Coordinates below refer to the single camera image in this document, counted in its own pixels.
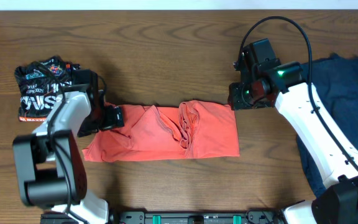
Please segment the red printed t-shirt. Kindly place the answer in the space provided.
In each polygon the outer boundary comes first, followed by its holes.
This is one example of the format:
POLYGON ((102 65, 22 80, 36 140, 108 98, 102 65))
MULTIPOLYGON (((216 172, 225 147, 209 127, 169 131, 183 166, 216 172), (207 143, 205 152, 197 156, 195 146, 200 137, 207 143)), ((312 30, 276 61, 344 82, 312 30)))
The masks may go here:
POLYGON ((86 161, 157 161, 240 155, 229 105, 191 100, 178 107, 122 105, 124 126, 98 132, 86 161))

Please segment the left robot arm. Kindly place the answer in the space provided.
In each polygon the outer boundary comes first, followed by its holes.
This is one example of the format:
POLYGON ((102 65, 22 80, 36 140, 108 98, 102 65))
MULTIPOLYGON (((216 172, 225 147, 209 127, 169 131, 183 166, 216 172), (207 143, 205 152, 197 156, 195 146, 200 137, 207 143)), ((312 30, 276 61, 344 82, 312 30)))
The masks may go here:
POLYGON ((21 201, 61 213, 68 223, 110 223, 107 201, 87 187, 76 138, 124 126, 122 109, 105 104, 102 79, 76 70, 71 86, 60 86, 46 120, 12 143, 21 201))

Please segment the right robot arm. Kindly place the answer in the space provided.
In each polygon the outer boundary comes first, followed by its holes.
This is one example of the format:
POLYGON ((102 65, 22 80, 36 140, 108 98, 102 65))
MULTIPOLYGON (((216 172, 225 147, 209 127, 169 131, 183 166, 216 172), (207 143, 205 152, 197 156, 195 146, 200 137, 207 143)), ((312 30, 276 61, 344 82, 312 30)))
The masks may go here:
POLYGON ((308 85, 298 62, 282 64, 268 39, 241 47, 229 86, 232 110, 275 108, 295 129, 326 190, 313 201, 282 209, 274 223, 358 223, 358 150, 308 85))

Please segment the folded black printed jersey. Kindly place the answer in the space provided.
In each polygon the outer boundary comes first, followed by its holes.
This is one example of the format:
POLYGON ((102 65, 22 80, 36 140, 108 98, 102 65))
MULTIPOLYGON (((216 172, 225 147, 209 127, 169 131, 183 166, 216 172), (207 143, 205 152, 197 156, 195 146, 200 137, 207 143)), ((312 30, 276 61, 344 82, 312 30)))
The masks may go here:
POLYGON ((73 71, 80 68, 59 56, 17 67, 14 76, 21 93, 19 121, 44 121, 55 106, 59 88, 72 85, 73 71))

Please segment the navy blue shirt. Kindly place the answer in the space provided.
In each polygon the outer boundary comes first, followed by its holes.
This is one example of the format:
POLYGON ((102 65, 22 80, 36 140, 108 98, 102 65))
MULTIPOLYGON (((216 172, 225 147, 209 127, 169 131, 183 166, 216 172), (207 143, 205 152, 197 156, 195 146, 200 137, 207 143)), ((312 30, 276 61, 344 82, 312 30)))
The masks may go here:
POLYGON ((358 57, 332 54, 315 60, 312 83, 324 107, 358 150, 358 57))

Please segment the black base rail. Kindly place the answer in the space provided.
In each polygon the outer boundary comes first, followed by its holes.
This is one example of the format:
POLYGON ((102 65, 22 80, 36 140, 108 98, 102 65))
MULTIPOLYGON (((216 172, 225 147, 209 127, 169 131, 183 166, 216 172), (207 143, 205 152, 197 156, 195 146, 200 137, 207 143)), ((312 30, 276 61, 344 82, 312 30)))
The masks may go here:
POLYGON ((168 213, 131 211, 111 215, 110 224, 286 224, 284 216, 273 210, 244 213, 168 213))

